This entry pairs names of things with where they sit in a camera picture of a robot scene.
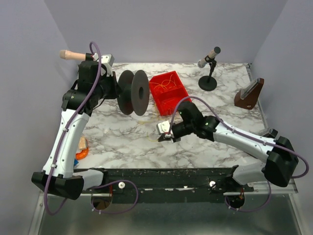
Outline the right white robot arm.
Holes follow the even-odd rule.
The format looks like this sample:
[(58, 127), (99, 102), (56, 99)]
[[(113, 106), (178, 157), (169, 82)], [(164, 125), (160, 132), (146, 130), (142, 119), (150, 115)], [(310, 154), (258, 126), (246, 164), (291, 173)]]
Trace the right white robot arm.
[(159, 141), (179, 141), (181, 137), (195, 134), (201, 139), (219, 142), (235, 147), (259, 162), (244, 166), (235, 166), (230, 177), (240, 185), (252, 182), (269, 181), (286, 187), (298, 165), (289, 139), (267, 138), (231, 127), (215, 116), (203, 116), (192, 102), (182, 102), (178, 107), (182, 122), (171, 124), (163, 121), (156, 128)]

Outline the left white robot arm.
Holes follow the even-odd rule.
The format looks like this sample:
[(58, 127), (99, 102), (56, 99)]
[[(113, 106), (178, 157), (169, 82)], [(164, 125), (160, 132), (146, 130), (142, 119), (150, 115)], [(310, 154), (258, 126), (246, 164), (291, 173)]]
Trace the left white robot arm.
[(76, 200), (82, 191), (103, 181), (100, 170), (74, 175), (74, 160), (82, 132), (100, 100), (116, 99), (121, 94), (112, 62), (83, 61), (78, 78), (63, 95), (61, 122), (50, 156), (31, 181), (42, 191)]

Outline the grey cable spool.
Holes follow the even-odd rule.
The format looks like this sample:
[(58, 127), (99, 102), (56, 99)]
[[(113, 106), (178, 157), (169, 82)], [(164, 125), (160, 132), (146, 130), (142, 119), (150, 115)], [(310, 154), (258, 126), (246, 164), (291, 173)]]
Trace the grey cable spool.
[(118, 85), (122, 93), (117, 98), (120, 111), (125, 115), (135, 112), (137, 116), (145, 114), (150, 97), (148, 76), (143, 70), (133, 73), (125, 70), (119, 77)]

